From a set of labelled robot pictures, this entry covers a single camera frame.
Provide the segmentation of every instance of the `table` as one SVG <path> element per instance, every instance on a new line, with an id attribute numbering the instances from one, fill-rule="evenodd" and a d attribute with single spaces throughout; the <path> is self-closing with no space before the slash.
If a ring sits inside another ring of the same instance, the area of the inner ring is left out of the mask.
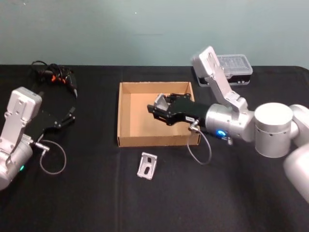
<path id="1" fill-rule="evenodd" d="M 0 231 L 20 232 L 307 232 L 309 205 L 284 175 L 284 158 L 258 155 L 253 144 L 210 138 L 213 160 L 198 165 L 186 147 L 119 148 L 118 87 L 122 81 L 191 81 L 197 102 L 215 103 L 190 67 L 72 66 L 75 101 L 65 87 L 34 87 L 28 66 L 0 66 L 0 112 L 19 86 L 44 90 L 42 107 L 57 117 L 76 106 L 76 122 L 49 135 L 67 152 L 63 174 L 48 176 L 39 153 L 0 192 Z M 249 85 L 233 88 L 254 110 L 265 102 L 309 107 L 309 71 L 254 67 Z M 193 148 L 206 159 L 206 145 Z M 152 181 L 136 173 L 142 151 L 158 156 Z"/>

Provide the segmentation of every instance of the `cardboard box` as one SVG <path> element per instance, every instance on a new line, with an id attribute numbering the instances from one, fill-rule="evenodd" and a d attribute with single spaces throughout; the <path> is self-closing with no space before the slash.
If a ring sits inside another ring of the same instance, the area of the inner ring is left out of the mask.
<path id="1" fill-rule="evenodd" d="M 191 132 L 188 123 L 168 126 L 154 119 L 147 105 L 154 104 L 158 94 L 190 93 L 190 82 L 122 82 L 118 102 L 118 145 L 123 146 L 174 146 L 186 145 Z M 191 136 L 190 145 L 198 145 L 199 134 Z"/>

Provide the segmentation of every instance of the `teal wall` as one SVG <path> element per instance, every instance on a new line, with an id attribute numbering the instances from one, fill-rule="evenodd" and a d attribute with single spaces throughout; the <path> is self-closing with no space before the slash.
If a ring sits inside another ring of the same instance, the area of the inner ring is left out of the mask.
<path id="1" fill-rule="evenodd" d="M 309 1 L 0 0 L 0 64 L 189 65 L 208 45 L 309 68 Z"/>

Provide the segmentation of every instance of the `gray cable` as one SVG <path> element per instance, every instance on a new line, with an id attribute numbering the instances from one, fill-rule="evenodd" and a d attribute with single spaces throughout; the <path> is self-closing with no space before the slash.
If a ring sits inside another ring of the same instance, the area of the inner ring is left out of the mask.
<path id="1" fill-rule="evenodd" d="M 195 155 L 194 155 L 193 152 L 191 151 L 190 146 L 189 146 L 189 141 L 190 141 L 191 136 L 194 134 L 193 132 L 192 132 L 192 134 L 190 135 L 190 137 L 188 138 L 188 141 L 187 141 L 187 148 L 188 148 L 188 150 L 189 150 L 191 156 L 192 156 L 192 157 L 195 159 L 195 161 L 198 162 L 200 165 L 209 164 L 210 161 L 211 161 L 211 158 L 212 158 L 211 145 L 209 144 L 208 139 L 206 138 L 206 136 L 204 135 L 204 133 L 202 133 L 198 128 L 196 128 L 196 132 L 198 132 L 200 135 L 202 135 L 202 137 L 204 138 L 205 142 L 206 142 L 207 145 L 208 145 L 208 149 L 209 149 L 208 161 L 206 161 L 205 163 L 202 163 L 201 161 L 199 161 L 199 160 L 195 157 Z"/>
<path id="2" fill-rule="evenodd" d="M 56 143 L 56 142 L 54 142 L 54 141 L 50 141 L 50 140 L 44 139 L 44 140 L 42 140 L 42 142 L 46 142 L 46 143 L 51 143 L 51 144 L 57 145 L 57 146 L 61 149 L 61 151 L 62 151 L 62 153 L 63 153 L 64 164 L 63 164 L 62 169 L 61 169 L 60 171 L 58 171 L 58 172 L 51 173 L 51 172 L 47 171 L 47 170 L 43 167 L 43 165 L 42 165 L 42 160 L 43 160 L 43 157 L 44 157 L 44 153 L 43 153 L 43 154 L 41 155 L 41 158 L 40 158 L 40 167 L 42 168 L 42 170 L 43 170 L 45 173 L 47 173 L 47 174 L 49 174 L 49 175 L 57 175 L 57 174 L 61 173 L 61 172 L 66 168 L 66 165 L 67 165 L 67 155 L 66 155 L 66 152 L 64 151 L 64 149 L 62 148 L 62 146 L 60 146 L 58 143 Z"/>

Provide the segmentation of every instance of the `blue led light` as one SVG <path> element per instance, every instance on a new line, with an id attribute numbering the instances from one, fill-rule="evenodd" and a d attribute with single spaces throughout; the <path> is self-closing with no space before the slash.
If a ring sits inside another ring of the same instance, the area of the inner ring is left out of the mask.
<path id="1" fill-rule="evenodd" d="M 226 137 L 226 132 L 225 131 L 223 131 L 223 130 L 217 130 L 216 131 L 216 135 L 218 136 L 218 137 Z"/>

